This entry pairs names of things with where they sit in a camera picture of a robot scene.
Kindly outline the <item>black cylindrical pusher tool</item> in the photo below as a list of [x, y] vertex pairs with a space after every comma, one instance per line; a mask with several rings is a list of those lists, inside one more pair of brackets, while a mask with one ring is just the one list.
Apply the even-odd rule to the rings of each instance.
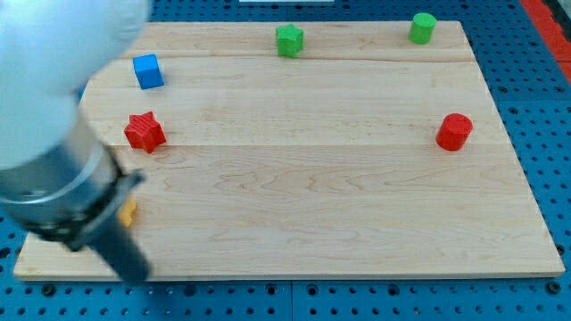
[[126, 284], [141, 284], [150, 275], [151, 267], [148, 260], [127, 228], [114, 215], [95, 229], [88, 246], [96, 251]]

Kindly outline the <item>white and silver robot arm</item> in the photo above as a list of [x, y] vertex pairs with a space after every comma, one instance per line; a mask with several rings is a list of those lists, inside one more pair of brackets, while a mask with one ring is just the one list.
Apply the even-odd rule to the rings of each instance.
[[97, 251], [128, 284], [151, 270], [118, 218], [144, 177], [97, 138], [78, 93], [151, 10], [148, 0], [1, 4], [1, 207], [43, 240]]

